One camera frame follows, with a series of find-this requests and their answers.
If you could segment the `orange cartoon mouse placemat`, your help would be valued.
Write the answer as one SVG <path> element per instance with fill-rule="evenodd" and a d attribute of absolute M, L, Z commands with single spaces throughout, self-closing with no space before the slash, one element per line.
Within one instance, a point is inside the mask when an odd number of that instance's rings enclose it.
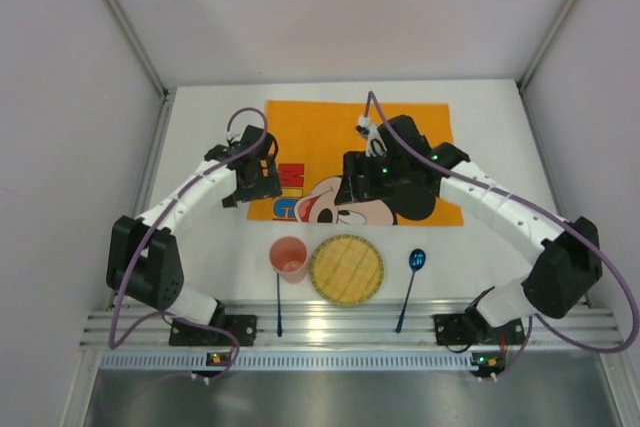
<path fill-rule="evenodd" d="M 366 146 L 356 132 L 364 109 L 356 103 L 267 101 L 269 132 L 279 147 L 276 165 L 282 196 L 252 202 L 247 218 L 350 226 L 462 226 L 459 207 L 418 190 L 385 201 L 334 204 L 344 153 Z"/>

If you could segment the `pink plastic cup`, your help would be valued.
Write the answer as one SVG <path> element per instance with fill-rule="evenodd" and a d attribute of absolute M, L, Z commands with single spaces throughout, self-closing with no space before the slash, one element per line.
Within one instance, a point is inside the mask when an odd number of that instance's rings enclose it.
<path fill-rule="evenodd" d="M 272 244 L 269 261 L 282 280 L 298 284 L 308 272 L 308 249 L 299 238 L 285 236 Z"/>

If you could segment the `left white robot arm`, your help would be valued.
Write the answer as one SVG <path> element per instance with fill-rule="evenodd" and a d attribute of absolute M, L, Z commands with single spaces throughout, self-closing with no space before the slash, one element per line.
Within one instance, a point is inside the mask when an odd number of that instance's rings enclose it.
<path fill-rule="evenodd" d="M 249 125 L 204 156 L 195 171 L 155 207 L 112 228 L 106 284 L 157 311 L 211 325 L 221 303 L 189 285 L 178 240 L 212 210 L 281 195 L 275 165 L 278 144 Z"/>

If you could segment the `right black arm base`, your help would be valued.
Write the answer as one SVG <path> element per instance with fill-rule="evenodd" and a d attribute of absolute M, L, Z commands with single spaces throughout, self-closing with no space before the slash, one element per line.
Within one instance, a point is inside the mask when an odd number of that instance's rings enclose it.
<path fill-rule="evenodd" d="M 526 332 L 521 320 L 491 327 L 483 319 L 467 313 L 435 314 L 433 323 L 436 344 L 442 347 L 521 345 Z"/>

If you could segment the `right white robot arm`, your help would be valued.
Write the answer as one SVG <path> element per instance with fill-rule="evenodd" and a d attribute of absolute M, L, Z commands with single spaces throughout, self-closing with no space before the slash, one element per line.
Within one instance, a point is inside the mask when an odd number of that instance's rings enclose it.
<path fill-rule="evenodd" d="M 527 275 L 483 291 L 465 310 L 478 329 L 501 327 L 535 314 L 560 319 L 602 276 L 599 258 L 558 226 L 516 201 L 451 143 L 429 145 L 407 115 L 376 125 L 361 116 L 363 151 L 343 156 L 336 205 L 406 200 L 427 195 L 461 207 L 505 239 L 528 262 Z"/>

